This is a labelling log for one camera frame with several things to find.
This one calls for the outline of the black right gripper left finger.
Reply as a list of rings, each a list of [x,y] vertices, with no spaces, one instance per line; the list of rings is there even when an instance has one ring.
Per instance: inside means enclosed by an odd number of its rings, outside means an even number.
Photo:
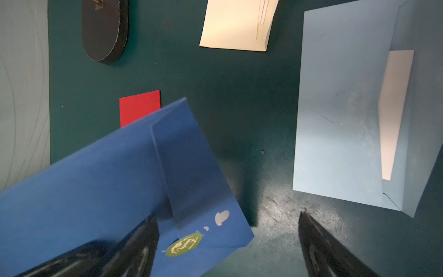
[[[159,242],[153,215],[145,218],[93,267],[95,277],[148,277]]]

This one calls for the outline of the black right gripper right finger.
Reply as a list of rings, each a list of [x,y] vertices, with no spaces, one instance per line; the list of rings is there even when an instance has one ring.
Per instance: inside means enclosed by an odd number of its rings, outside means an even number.
[[[310,277],[377,277],[306,210],[300,213],[298,234]]]

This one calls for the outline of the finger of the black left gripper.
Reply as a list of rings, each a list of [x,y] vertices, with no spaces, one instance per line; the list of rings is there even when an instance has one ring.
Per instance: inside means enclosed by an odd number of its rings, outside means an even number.
[[[22,272],[17,277],[80,277],[97,264],[111,246],[109,241],[91,241]]]

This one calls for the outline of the blue envelope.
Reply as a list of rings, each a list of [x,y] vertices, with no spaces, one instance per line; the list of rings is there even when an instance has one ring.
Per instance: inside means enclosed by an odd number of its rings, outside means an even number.
[[[254,234],[186,99],[1,192],[1,275],[159,225],[154,277],[199,277]]]

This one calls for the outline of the light teal envelope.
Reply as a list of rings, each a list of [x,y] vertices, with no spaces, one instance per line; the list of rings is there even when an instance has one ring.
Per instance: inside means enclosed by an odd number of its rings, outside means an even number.
[[[293,188],[413,217],[443,145],[443,3],[304,13]]]

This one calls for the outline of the red envelope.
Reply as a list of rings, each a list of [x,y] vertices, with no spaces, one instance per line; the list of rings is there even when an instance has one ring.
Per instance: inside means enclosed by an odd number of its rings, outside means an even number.
[[[120,127],[123,128],[161,109],[160,91],[119,98]]]

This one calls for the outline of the cream yellow envelope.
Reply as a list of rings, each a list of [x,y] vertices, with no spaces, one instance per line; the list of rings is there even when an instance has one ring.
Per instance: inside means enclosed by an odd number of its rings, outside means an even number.
[[[200,46],[265,52],[278,0],[210,0]]]

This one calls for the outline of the copper wine glass stand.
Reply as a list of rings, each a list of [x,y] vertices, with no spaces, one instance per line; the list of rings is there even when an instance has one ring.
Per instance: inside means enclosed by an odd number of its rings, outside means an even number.
[[[86,55],[100,63],[115,62],[128,41],[129,1],[82,0],[81,25]]]

